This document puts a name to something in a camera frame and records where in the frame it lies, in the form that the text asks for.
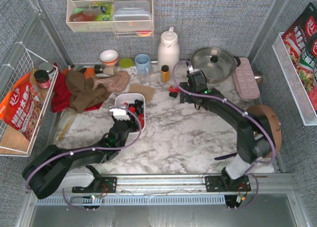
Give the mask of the black coffee capsule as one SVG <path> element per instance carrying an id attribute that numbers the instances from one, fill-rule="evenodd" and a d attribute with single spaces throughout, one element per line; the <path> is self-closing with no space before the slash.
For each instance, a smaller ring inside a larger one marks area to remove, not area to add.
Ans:
<path id="1" fill-rule="evenodd" d="M 136 99 L 134 101 L 134 108 L 135 108 L 135 113 L 137 115 L 143 114 L 144 113 L 144 108 L 143 108 L 144 102 L 142 100 Z"/>

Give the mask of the white plastic storage basket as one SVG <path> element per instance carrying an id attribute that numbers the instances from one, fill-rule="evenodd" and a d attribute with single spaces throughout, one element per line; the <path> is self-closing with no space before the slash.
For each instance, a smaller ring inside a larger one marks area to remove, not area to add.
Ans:
<path id="1" fill-rule="evenodd" d="M 120 94 L 116 97 L 115 101 L 114 101 L 114 106 L 122 106 L 124 103 L 134 103 L 135 100 L 140 100 L 143 101 L 143 122 L 141 123 L 142 125 L 142 132 L 145 130 L 146 127 L 146 100 L 145 97 L 140 94 L 140 93 L 123 93 Z"/>

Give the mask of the tan scouring pad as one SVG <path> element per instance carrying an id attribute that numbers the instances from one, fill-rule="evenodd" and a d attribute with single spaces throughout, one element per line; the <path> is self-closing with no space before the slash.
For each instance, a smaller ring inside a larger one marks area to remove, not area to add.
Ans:
<path id="1" fill-rule="evenodd" d="M 129 89 L 129 93 L 140 93 L 141 95 L 143 95 L 147 103 L 150 103 L 152 101 L 155 91 L 155 88 L 137 83 L 131 84 Z"/>

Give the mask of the pink striped towel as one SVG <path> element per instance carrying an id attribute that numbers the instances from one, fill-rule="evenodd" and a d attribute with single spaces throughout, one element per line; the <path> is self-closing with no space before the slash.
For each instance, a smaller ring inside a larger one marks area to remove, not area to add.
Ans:
<path id="1" fill-rule="evenodd" d="M 120 93 L 125 90 L 130 81 L 130 75 L 125 71 L 119 71 L 115 76 L 93 77 L 93 88 L 95 90 L 99 86 L 103 86 L 108 92 Z"/>

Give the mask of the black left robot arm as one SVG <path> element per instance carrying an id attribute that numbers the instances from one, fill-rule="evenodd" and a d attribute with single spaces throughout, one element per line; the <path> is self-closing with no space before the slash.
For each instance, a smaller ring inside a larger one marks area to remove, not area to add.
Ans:
<path id="1" fill-rule="evenodd" d="M 138 116 L 127 107 L 112 107 L 110 111 L 114 124 L 97 143 L 75 149 L 46 147 L 22 172 L 26 189 L 32 190 L 38 199 L 66 188 L 75 193 L 109 191 L 104 177 L 93 165 L 113 160 L 128 147 L 130 131 L 142 128 Z"/>

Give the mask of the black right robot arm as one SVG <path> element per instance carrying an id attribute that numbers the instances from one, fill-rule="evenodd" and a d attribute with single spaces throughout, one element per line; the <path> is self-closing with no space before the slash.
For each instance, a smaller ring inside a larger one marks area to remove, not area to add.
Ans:
<path id="1" fill-rule="evenodd" d="M 222 185 L 229 189 L 252 168 L 258 158 L 272 154 L 275 157 L 275 141 L 268 118 L 248 113 L 228 101 L 217 89 L 207 87 L 205 74 L 188 66 L 187 86 L 179 87 L 189 95 L 194 104 L 215 113 L 237 132 L 237 154 L 234 160 L 221 171 Z"/>

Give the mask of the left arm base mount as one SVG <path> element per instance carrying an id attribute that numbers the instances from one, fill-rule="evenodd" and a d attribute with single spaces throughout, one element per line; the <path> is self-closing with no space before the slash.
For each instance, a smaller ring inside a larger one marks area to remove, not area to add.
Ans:
<path id="1" fill-rule="evenodd" d="M 93 181 L 88 187 L 73 187 L 72 193 L 115 193 L 117 187 L 117 177 L 105 176 L 100 180 Z"/>

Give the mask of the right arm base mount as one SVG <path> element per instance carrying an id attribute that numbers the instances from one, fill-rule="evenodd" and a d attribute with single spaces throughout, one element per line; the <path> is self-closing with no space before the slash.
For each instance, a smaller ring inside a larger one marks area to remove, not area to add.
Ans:
<path id="1" fill-rule="evenodd" d="M 222 180 L 221 175 L 205 176 L 205 186 L 207 192 L 249 192 L 252 190 L 246 175 L 230 180 L 227 184 Z"/>

